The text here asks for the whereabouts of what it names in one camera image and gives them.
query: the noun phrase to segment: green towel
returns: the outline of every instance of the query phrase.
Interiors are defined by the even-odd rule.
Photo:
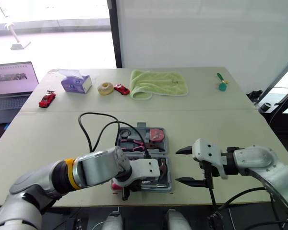
[[[185,96],[188,86],[185,79],[177,73],[152,73],[133,70],[130,79],[131,97],[136,100],[150,99],[154,94]]]

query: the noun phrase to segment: tissue box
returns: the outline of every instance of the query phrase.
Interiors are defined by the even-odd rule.
[[[66,92],[86,93],[92,86],[92,80],[89,75],[82,78],[71,76],[63,79],[61,84]]]

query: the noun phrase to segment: red toy car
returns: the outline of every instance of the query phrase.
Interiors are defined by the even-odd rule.
[[[53,99],[56,98],[56,94],[54,91],[47,90],[47,94],[42,98],[42,100],[38,103],[38,106],[41,108],[47,108]]]
[[[127,95],[127,94],[130,93],[130,91],[129,91],[125,86],[123,86],[123,85],[121,85],[121,84],[115,85],[115,86],[114,86],[114,89],[115,89],[116,91],[120,92],[121,95]]]

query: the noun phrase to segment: tool case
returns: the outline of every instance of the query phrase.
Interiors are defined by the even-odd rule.
[[[134,127],[143,137],[145,143],[153,143],[154,146],[160,149],[148,149],[150,156],[153,159],[158,160],[159,166],[161,166],[162,162],[165,159],[165,165],[167,167],[166,173],[161,177],[162,172],[160,172],[160,177],[158,180],[150,181],[143,179],[141,181],[141,190],[142,191],[163,191],[168,192],[172,189],[172,181],[170,177],[170,162],[169,158],[166,156],[168,154],[168,139],[165,133],[165,130],[161,127],[146,127],[146,122],[138,122],[137,127]],[[162,140],[158,139],[158,141],[151,141],[151,138],[154,139],[155,137],[150,137],[151,130],[161,130],[164,134]],[[138,147],[139,145],[132,142],[127,142],[126,139],[134,139],[139,142],[141,138],[139,135],[130,127],[121,127],[120,128],[120,136],[118,139],[117,145],[120,146],[122,149],[133,149],[134,147]],[[129,160],[137,160],[144,158],[144,151],[143,150],[135,150],[135,151],[124,151],[126,156]]]

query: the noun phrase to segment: gray plastic case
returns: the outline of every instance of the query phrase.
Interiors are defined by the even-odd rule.
[[[136,130],[141,134],[141,136],[143,137],[145,143],[148,143],[150,140],[150,129],[160,129],[164,132],[164,139],[162,142],[155,142],[157,145],[159,145],[160,147],[162,147],[164,149],[164,151],[160,151],[159,149],[149,149],[148,152],[151,155],[151,157],[153,159],[157,159],[158,162],[160,161],[161,158],[164,158],[166,160],[166,165],[167,165],[167,177],[166,179],[163,179],[163,184],[165,184],[165,181],[167,183],[167,187],[166,188],[142,188],[142,191],[161,191],[161,192],[168,192],[172,189],[172,181],[171,181],[171,177],[170,177],[170,161],[169,158],[166,156],[166,154],[168,153],[168,138],[166,135],[166,132],[164,130],[164,128],[161,127],[146,127],[146,122],[138,122],[137,123],[137,127],[135,127]],[[131,139],[135,139],[135,140],[141,140],[141,138],[139,137],[139,135],[130,127],[121,127],[120,131],[123,129],[127,129],[130,131],[130,135],[127,138],[131,138]],[[132,144],[131,143],[126,143],[123,142],[121,143],[120,140],[122,139],[121,136],[119,136],[119,141],[118,141],[118,145],[121,147],[126,147],[126,148],[131,148]],[[144,152],[143,151],[134,151],[134,152],[128,152],[125,151],[124,152],[126,154],[126,156],[130,159],[130,160],[136,160],[136,159],[141,159],[144,157]],[[151,185],[156,185],[156,184],[160,184],[158,183],[158,181],[155,181],[153,183],[151,183]]]

